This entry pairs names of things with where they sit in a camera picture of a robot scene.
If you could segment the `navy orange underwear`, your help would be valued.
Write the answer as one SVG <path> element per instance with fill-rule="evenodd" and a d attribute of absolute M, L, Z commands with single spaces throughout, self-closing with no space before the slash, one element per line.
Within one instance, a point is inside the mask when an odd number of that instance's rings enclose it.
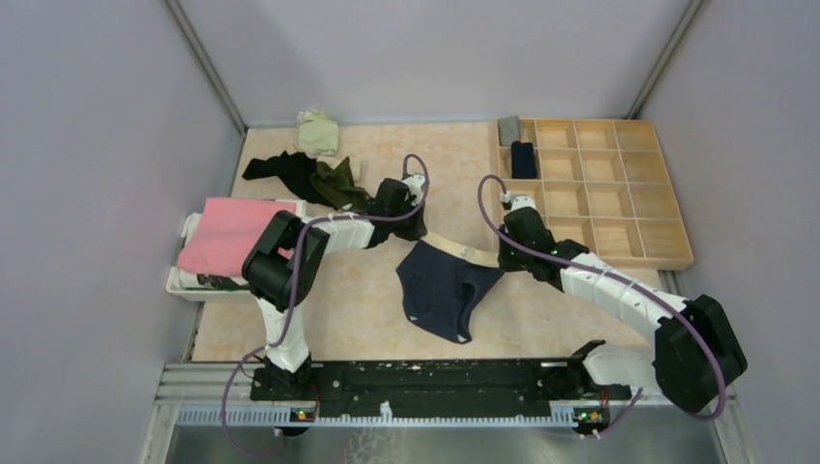
<path fill-rule="evenodd" d="M 511 145 L 511 173 L 513 179 L 532 180 L 539 176 L 535 146 L 516 140 Z"/>

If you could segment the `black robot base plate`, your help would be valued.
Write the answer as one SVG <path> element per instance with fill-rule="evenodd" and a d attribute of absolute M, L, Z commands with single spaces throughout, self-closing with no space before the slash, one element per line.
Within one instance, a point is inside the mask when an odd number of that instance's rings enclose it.
<path fill-rule="evenodd" d="M 579 360 L 478 359 L 309 362 L 294 375 L 253 372 L 253 401 L 306 401 L 324 419 L 540 418 L 561 400 L 628 400 L 625 386 L 595 384 Z"/>

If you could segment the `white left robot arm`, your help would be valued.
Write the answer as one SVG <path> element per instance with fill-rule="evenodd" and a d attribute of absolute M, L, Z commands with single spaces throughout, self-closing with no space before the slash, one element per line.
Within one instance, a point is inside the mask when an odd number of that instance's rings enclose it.
<path fill-rule="evenodd" d="M 242 279 L 261 310 L 266 331 L 260 351 L 268 367 L 277 368 L 274 388 L 298 399 L 309 388 L 303 366 L 310 351 L 301 304 L 311 290 L 325 256 L 349 249 L 370 249 L 390 237 L 417 241 L 426 234 L 422 174 L 386 179 L 363 214 L 324 217 L 275 214 L 242 266 Z"/>

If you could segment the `navy underwear cream waistband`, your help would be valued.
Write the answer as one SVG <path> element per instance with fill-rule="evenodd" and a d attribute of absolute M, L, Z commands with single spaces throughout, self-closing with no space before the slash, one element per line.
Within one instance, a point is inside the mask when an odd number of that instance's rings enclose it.
<path fill-rule="evenodd" d="M 405 317 L 449 342 L 472 341 L 473 311 L 504 275 L 497 255 L 429 232 L 396 268 Z"/>

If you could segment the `grey underwear white waistband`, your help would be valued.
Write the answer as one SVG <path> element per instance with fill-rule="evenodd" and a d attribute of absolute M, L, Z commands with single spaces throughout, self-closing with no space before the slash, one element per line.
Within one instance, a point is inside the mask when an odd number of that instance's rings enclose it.
<path fill-rule="evenodd" d="M 497 129 L 499 145 L 502 147 L 511 147 L 522 139 L 522 121 L 517 115 L 499 118 Z"/>

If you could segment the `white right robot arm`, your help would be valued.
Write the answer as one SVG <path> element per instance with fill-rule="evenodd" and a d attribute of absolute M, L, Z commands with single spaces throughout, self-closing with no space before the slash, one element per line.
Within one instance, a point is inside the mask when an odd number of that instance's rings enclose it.
<path fill-rule="evenodd" d="M 595 304 L 632 327 L 646 348 L 602 343 L 567 372 L 570 391 L 592 398 L 605 385 L 661 392 L 695 414 L 724 398 L 748 368 L 746 355 L 722 305 L 647 286 L 604 263 L 586 246 L 557 241 L 532 207 L 513 207 L 498 229 L 499 263 L 525 271 L 558 291 Z"/>

